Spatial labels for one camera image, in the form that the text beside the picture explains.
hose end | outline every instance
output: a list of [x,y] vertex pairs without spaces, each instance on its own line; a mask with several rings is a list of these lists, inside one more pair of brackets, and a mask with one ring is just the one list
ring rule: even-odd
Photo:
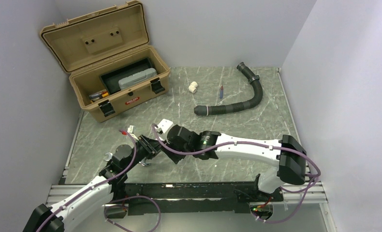
[[239,63],[237,66],[236,66],[236,69],[238,69],[238,70],[243,70],[244,68],[245,68],[246,66],[245,66],[245,64],[244,64],[244,62],[241,62],[241,63]]
[[194,107],[194,114],[198,116],[206,116],[207,114],[207,106],[205,105],[198,105]]

gray case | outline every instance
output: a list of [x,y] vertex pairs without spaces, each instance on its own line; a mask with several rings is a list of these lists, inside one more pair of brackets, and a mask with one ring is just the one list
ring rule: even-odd
[[138,72],[136,74],[127,76],[119,80],[118,85],[120,86],[121,90],[125,90],[147,79],[150,79],[154,77],[155,75],[157,75],[157,71],[154,68],[146,69],[144,71]]

countertop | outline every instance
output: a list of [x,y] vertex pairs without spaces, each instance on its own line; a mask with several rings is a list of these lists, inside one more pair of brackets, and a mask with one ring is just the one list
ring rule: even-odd
[[[223,105],[252,98],[253,89],[244,75],[235,67],[174,67],[169,77],[169,91],[120,115],[98,123],[84,113],[76,137],[66,184],[86,184],[106,164],[104,153],[114,153],[117,146],[130,140],[118,132],[120,128],[135,126],[134,133],[150,138],[151,124],[168,119],[197,133],[205,130],[219,131],[236,137],[250,139],[279,139],[283,134],[296,138],[277,68],[251,68],[260,76],[264,97],[261,103],[246,111],[219,115],[196,116],[196,105]],[[188,91],[192,81],[198,83],[195,94]],[[223,81],[224,96],[219,99]],[[200,160],[186,157],[175,165],[162,152],[151,160],[152,165],[136,165],[126,182],[207,182],[252,181],[258,173],[269,167],[266,164],[240,159]]]

white pipe fitting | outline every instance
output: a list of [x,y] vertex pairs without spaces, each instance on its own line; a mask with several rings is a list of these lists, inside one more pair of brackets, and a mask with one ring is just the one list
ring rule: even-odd
[[197,91],[197,87],[198,84],[195,81],[193,81],[191,82],[190,86],[188,86],[188,90],[194,94]]

open toolbox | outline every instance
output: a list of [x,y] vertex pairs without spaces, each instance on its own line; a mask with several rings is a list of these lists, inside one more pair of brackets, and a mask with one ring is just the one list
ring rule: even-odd
[[[63,70],[71,74],[80,107],[98,122],[168,91],[170,70],[148,44],[144,8],[139,1],[44,27],[41,38]],[[133,75],[145,69],[155,71],[133,80]],[[131,79],[118,89],[118,81],[124,78]],[[89,98],[104,89],[109,96],[95,102]]]

